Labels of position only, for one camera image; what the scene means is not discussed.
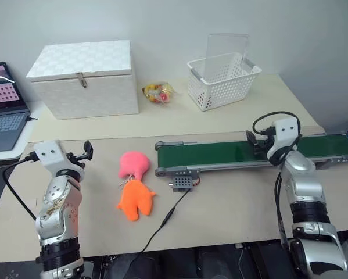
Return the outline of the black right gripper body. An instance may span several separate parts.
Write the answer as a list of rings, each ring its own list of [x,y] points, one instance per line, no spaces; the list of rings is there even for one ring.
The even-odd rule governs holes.
[[[276,135],[275,127],[268,127],[258,132],[259,135],[266,136],[266,139],[259,141],[258,153],[266,154],[274,145],[274,136]]]

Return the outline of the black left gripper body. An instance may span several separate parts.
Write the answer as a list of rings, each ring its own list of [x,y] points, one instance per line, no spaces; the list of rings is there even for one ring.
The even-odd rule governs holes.
[[[84,153],[82,155],[74,155],[72,152],[66,153],[66,157],[68,160],[79,167],[81,167],[83,170],[85,169],[85,163],[81,162],[84,159],[88,159],[88,154]]]

